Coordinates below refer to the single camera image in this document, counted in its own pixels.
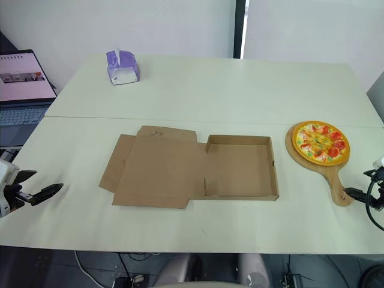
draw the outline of pizza paddle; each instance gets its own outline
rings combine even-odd
[[[299,154],[296,149],[293,147],[292,142],[292,135],[293,131],[296,128],[296,124],[293,127],[291,127],[286,135],[286,148],[289,153],[289,155],[301,166],[304,168],[307,168],[309,170],[315,171],[317,173],[320,173],[323,175],[323,177],[327,180],[329,187],[331,189],[331,195],[332,199],[338,206],[348,206],[352,202],[352,198],[349,197],[344,192],[344,187],[340,182],[340,179],[338,177],[338,172],[341,168],[343,168],[349,159],[349,155],[342,160],[340,164],[333,165],[333,166],[323,166],[319,164],[312,163],[305,159],[301,154]]]

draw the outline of purple tissue box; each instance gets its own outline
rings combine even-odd
[[[136,59],[128,51],[107,52],[108,75],[114,85],[137,82],[140,80],[139,67]]]

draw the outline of pizza box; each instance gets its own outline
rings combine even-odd
[[[99,187],[113,205],[184,208],[189,200],[276,200],[270,137],[143,126],[120,135]]]

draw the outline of pizza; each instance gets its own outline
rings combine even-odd
[[[338,165],[349,157],[349,143],[336,127],[319,121],[299,123],[292,134],[293,147],[308,161]]]

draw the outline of floor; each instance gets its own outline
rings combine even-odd
[[[112,286],[116,277],[125,276],[124,268],[116,253],[80,251],[78,255],[86,270],[107,287]],[[145,274],[148,287],[151,287],[162,267],[175,256],[175,253],[131,254],[131,256],[138,260],[149,256],[146,260],[135,261],[129,258],[128,254],[124,254],[123,260],[131,275]],[[235,254],[200,253],[199,256],[203,263],[203,281],[237,283]],[[373,265],[384,264],[383,260],[366,260],[349,255],[330,257],[344,274],[350,288],[358,286],[361,272]],[[263,258],[271,273],[273,288],[281,287],[281,276],[287,269],[289,256],[264,254]],[[304,287],[346,287],[326,256],[292,255],[290,268],[294,274],[306,277],[303,278]],[[94,288],[97,286],[79,269],[73,251],[3,246],[0,249],[0,287]]]

